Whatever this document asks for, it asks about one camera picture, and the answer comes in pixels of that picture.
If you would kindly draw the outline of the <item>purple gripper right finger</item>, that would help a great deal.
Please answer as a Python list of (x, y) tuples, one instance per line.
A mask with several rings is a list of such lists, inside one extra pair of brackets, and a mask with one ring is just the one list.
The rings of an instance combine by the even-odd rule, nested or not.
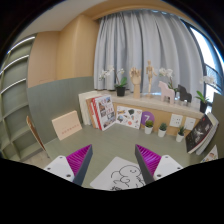
[(160, 156), (138, 144), (135, 145), (135, 156), (146, 184), (182, 169), (182, 166), (169, 155)]

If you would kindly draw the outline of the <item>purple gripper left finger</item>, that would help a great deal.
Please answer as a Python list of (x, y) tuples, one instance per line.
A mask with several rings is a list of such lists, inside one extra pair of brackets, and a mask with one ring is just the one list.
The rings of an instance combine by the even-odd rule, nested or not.
[(59, 155), (44, 170), (81, 186), (92, 155), (92, 145), (87, 145), (67, 157)]

